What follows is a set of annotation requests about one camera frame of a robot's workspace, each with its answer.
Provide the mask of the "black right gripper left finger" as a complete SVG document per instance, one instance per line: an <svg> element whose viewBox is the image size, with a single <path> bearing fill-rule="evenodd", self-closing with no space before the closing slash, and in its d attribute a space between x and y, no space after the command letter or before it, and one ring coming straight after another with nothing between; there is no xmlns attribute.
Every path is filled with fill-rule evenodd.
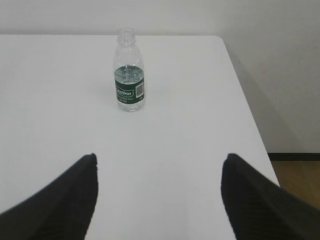
<svg viewBox="0 0 320 240"><path fill-rule="evenodd" d="M98 161L84 155L34 195L0 215L2 240L83 240L98 198Z"/></svg>

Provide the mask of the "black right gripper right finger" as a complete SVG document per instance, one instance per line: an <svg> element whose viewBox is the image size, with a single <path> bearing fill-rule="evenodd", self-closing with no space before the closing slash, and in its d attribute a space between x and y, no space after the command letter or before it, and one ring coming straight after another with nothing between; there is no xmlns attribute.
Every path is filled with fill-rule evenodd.
<svg viewBox="0 0 320 240"><path fill-rule="evenodd" d="M320 211L230 153L222 166L221 197L238 240L318 240Z"/></svg>

